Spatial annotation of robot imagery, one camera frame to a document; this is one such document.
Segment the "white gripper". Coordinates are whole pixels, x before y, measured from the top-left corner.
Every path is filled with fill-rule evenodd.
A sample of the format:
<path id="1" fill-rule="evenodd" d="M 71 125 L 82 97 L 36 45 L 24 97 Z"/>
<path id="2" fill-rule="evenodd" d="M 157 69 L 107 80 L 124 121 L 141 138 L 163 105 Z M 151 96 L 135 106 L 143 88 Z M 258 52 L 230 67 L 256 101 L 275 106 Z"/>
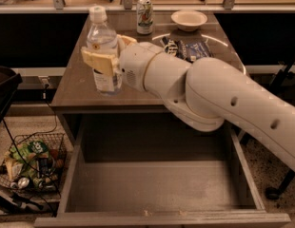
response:
<path id="1" fill-rule="evenodd" d="M 119 60 L 115 54 L 100 54 L 82 47 L 84 63 L 106 76 L 113 76 L 118 71 L 120 62 L 123 83 L 138 91 L 145 91 L 144 80 L 148 65 L 163 49 L 150 42 L 137 43 L 135 38 L 126 35 L 118 34 L 117 38 L 121 52 Z"/>

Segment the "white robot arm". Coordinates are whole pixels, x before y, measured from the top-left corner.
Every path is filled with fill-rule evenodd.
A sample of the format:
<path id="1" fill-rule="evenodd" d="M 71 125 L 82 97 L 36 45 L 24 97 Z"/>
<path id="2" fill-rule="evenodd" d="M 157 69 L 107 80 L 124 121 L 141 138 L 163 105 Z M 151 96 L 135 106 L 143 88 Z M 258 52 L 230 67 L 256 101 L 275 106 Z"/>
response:
<path id="1" fill-rule="evenodd" d="M 123 83 L 148 92 L 184 123 L 213 131 L 229 121 L 257 139 L 295 172 L 295 106 L 283 101 L 222 60 L 189 63 L 162 47 L 118 38 L 118 53 L 81 48 L 84 62 L 106 74 L 121 72 Z"/>

